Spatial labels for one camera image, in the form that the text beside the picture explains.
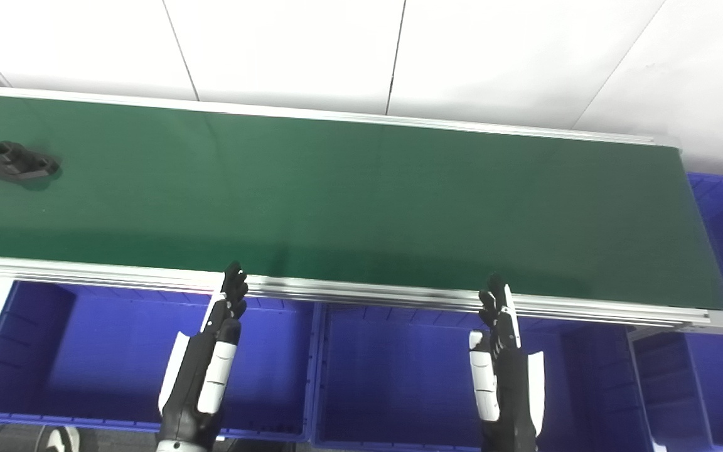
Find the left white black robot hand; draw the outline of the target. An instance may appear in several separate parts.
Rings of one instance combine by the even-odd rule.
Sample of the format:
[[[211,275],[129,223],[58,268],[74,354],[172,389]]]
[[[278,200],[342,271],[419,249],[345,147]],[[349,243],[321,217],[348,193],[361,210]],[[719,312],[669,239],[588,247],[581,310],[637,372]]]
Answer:
[[[178,333],[158,398],[157,451],[210,451],[223,422],[223,398],[247,309],[246,272],[238,261],[223,273],[201,330]]]

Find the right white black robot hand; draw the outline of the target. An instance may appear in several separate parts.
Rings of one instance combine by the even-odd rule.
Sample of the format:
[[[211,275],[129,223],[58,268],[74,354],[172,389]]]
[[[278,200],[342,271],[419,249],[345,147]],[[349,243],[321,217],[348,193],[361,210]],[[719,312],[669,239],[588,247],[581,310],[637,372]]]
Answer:
[[[482,451],[537,451],[545,411],[543,352],[522,348],[510,286],[499,274],[480,290],[479,317],[486,329],[469,333],[474,400]]]

